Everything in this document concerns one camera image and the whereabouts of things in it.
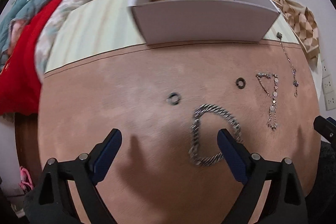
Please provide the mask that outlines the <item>pink striped table cloth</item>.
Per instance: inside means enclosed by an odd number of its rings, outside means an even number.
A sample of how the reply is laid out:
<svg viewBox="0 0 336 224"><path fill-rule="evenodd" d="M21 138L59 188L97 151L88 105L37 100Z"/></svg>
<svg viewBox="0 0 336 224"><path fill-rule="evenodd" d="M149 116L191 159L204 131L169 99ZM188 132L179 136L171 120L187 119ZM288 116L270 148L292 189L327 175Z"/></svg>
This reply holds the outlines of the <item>pink striped table cloth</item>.
<svg viewBox="0 0 336 224"><path fill-rule="evenodd" d="M295 39L284 44L139 44L46 74L39 106L42 163L73 160L111 129L122 146L97 188L118 223L220 223L242 185L225 161L189 158L193 112L227 109L251 152L292 159L303 191L317 172L317 92Z"/></svg>

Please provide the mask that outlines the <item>pink slipper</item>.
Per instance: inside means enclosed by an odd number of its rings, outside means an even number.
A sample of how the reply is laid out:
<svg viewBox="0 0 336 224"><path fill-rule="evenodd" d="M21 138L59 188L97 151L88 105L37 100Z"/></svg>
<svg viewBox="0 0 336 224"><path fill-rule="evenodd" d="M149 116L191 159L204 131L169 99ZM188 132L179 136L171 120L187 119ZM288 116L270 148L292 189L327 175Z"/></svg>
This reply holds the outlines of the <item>pink slipper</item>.
<svg viewBox="0 0 336 224"><path fill-rule="evenodd" d="M34 185L33 185L33 181L31 179L30 173L23 166L20 166L20 177L21 177L21 182L19 183L20 188L24 192L29 192L33 190Z"/></svg>

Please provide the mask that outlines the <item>white wall socket strip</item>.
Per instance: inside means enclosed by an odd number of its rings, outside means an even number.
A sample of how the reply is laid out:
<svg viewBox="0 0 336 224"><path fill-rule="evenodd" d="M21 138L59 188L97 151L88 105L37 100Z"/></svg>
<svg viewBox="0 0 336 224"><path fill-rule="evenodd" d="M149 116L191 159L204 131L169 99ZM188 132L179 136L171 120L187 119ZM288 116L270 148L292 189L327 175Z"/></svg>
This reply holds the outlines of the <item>white wall socket strip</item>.
<svg viewBox="0 0 336 224"><path fill-rule="evenodd" d="M322 92L325 102L326 111L335 109L335 89L333 85L333 79L331 77L331 73L329 72L329 68L327 67L327 63L325 60L322 60Z"/></svg>

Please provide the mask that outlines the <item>red bed blanket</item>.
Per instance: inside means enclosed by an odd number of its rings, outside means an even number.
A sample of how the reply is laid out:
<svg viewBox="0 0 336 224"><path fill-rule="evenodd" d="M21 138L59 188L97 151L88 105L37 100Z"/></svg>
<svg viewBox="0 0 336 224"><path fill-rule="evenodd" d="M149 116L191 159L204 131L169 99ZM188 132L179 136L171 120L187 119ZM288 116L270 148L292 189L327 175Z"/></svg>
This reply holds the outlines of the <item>red bed blanket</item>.
<svg viewBox="0 0 336 224"><path fill-rule="evenodd" d="M38 112L41 82L34 65L39 35L62 0L50 0L28 23L13 24L7 56L1 57L1 114Z"/></svg>

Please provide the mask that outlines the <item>white cardboard box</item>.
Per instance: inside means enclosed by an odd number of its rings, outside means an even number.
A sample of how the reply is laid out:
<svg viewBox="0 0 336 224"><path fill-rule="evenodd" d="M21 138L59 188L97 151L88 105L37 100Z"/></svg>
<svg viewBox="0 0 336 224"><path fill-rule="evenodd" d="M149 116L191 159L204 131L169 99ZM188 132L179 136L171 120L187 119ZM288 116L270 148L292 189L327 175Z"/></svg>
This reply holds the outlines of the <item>white cardboard box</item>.
<svg viewBox="0 0 336 224"><path fill-rule="evenodd" d="M272 0L129 0L147 44L259 42L280 15Z"/></svg>

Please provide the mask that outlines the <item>beige geometric patterned scarf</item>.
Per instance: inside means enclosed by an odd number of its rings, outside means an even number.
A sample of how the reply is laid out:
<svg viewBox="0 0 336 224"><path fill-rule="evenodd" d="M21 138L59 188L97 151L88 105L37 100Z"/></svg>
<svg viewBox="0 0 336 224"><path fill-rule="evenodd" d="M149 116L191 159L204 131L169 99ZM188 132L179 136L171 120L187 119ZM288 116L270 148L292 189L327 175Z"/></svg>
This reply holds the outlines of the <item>beige geometric patterned scarf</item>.
<svg viewBox="0 0 336 224"><path fill-rule="evenodd" d="M308 60L317 59L320 54L318 25L313 13L292 0L272 0L281 10L286 22L298 38Z"/></svg>

